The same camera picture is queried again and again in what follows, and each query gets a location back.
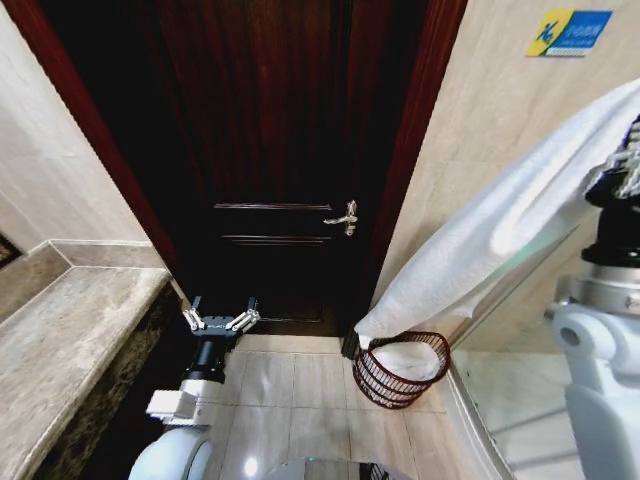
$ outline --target door handle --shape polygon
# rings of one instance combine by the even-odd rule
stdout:
[[[358,221],[358,217],[356,217],[356,211],[358,210],[358,205],[355,200],[351,200],[347,203],[347,212],[343,217],[339,218],[325,218],[323,221],[327,225],[337,225],[338,223],[344,223],[344,234],[347,237],[351,237],[353,232],[356,230],[356,222]]]

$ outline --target white towel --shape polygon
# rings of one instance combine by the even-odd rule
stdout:
[[[638,114],[640,79],[596,100],[510,165],[398,273],[356,325],[361,346],[473,308],[480,292],[594,213],[583,180],[616,150]]]

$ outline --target marble ledge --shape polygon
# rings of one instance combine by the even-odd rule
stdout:
[[[29,478],[168,282],[73,268],[0,324],[0,478]]]
[[[48,243],[0,270],[0,323],[17,312],[71,265]]]

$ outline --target wire basket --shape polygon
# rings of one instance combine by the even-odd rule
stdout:
[[[372,351],[376,347],[398,342],[424,342],[438,355],[440,369],[430,380],[408,380],[383,367]],[[405,332],[395,338],[371,342],[369,350],[362,351],[353,361],[353,378],[369,400],[390,410],[406,408],[449,370],[451,350],[447,340],[435,332]]]

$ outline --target sticker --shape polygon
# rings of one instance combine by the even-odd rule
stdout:
[[[609,21],[611,10],[548,11],[527,50],[528,57],[584,57]]]

